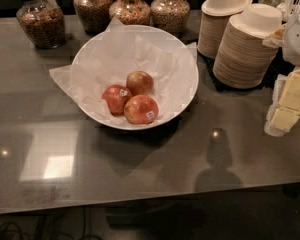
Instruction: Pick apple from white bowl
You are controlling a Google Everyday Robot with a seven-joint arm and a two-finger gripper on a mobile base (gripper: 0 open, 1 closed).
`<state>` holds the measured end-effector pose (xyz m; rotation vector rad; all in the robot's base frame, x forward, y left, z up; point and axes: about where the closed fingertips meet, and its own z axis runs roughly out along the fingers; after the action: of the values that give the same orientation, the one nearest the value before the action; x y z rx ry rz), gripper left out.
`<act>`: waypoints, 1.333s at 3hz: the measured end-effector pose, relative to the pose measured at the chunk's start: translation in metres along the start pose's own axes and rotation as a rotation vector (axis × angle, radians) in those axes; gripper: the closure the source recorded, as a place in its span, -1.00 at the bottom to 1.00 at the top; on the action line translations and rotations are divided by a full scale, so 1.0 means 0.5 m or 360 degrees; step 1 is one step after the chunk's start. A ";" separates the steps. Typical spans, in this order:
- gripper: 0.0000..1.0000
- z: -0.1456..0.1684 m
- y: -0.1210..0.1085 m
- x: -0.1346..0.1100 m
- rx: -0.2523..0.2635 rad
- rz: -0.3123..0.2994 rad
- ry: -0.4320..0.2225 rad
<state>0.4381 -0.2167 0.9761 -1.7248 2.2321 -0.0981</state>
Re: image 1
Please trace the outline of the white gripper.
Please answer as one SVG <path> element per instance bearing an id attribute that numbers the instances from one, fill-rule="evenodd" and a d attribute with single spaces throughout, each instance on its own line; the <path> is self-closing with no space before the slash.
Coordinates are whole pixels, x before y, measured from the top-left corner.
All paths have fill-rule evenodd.
<path id="1" fill-rule="evenodd" d="M 283 58 L 300 66 L 300 8 L 290 17 L 287 25 L 281 25 L 269 34 L 262 44 L 270 48 L 282 47 Z M 264 131 L 281 137 L 288 133 L 300 119 L 300 67 L 287 76 L 279 74 L 273 89 Z"/>

